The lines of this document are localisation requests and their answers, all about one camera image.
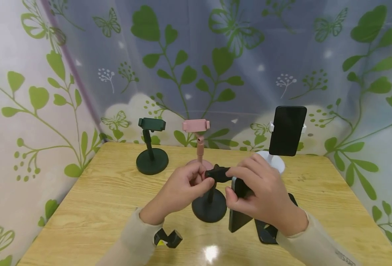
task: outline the pink phone stand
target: pink phone stand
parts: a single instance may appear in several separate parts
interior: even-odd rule
[[[202,165],[204,165],[207,170],[211,170],[212,168],[214,168],[214,166],[212,165],[212,163],[202,159],[204,146],[205,146],[204,137],[199,136],[198,134],[196,134],[196,132],[207,131],[209,128],[210,128],[210,123],[206,119],[192,119],[192,120],[185,120],[183,122],[183,131],[186,133],[195,133],[197,137],[197,149],[196,149],[197,159],[191,160],[188,163],[194,161],[201,162]]]

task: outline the finger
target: finger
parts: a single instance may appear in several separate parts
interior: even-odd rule
[[[248,157],[239,163],[239,166],[246,167],[258,176],[262,177],[269,172],[269,169],[263,167],[260,163],[256,162],[252,157]]]
[[[264,159],[264,157],[262,157],[261,155],[259,155],[258,153],[252,154],[251,158],[259,163],[260,165],[262,165],[263,167],[266,167],[268,169],[271,168],[271,165]]]
[[[212,177],[205,178],[201,183],[190,188],[190,193],[194,199],[205,194],[212,188],[215,181]]]
[[[280,176],[280,172],[276,168],[272,167],[261,155],[255,153],[252,155],[252,159],[262,165],[268,173],[271,173],[274,176]]]
[[[197,185],[200,184],[202,182],[202,176],[200,174],[198,174],[198,176],[193,179],[193,181],[191,182],[192,185]]]
[[[183,171],[186,177],[188,178],[188,180],[191,181],[196,177],[198,177],[199,175],[202,175],[206,171],[206,168],[200,162],[192,162],[189,163],[188,165],[185,165],[183,167]]]
[[[230,167],[225,174],[228,177],[235,176],[242,179],[243,182],[253,191],[258,190],[262,181],[262,179],[257,174],[249,170],[249,168],[241,166]]]
[[[253,216],[256,209],[255,207],[250,204],[247,199],[238,198],[236,193],[230,188],[225,188],[225,201],[228,208],[231,210],[244,213],[249,216]]]

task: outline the person's left hand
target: person's left hand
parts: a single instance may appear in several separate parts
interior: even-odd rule
[[[158,225],[168,214],[186,208],[214,185],[212,177],[205,178],[205,171],[199,162],[175,169],[155,198],[141,210],[140,219]]]

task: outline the round base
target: round base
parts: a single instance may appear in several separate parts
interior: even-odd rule
[[[191,161],[188,162],[187,164],[192,163],[192,162],[197,162],[197,160],[191,160]],[[212,170],[212,169],[214,168],[214,166],[212,165],[212,163],[210,163],[210,162],[208,162],[208,161],[205,161],[205,160],[202,160],[202,165],[205,166],[205,168],[206,168],[207,170]]]
[[[280,173],[280,176],[282,176],[285,171],[285,162],[283,162],[282,158],[278,155],[269,156],[270,153],[268,151],[258,151],[257,153],[261,155],[272,168],[276,168]]]
[[[208,203],[208,194],[192,202],[192,210],[199,220],[204,222],[218,222],[227,212],[225,197],[219,190],[214,190],[214,197],[211,204]]]
[[[137,169],[142,174],[159,174],[168,165],[168,155],[164,150],[153,148],[152,151],[155,155],[154,160],[150,160],[148,150],[143,151],[137,157]]]

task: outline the dark green phone stand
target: dark green phone stand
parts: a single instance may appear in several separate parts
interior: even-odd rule
[[[162,119],[140,118],[138,126],[143,129],[143,138],[147,146],[147,150],[140,153],[137,157],[137,169],[142,174],[152,175],[159,174],[168,166],[167,153],[158,148],[152,148],[152,138],[150,132],[165,130],[166,122]]]

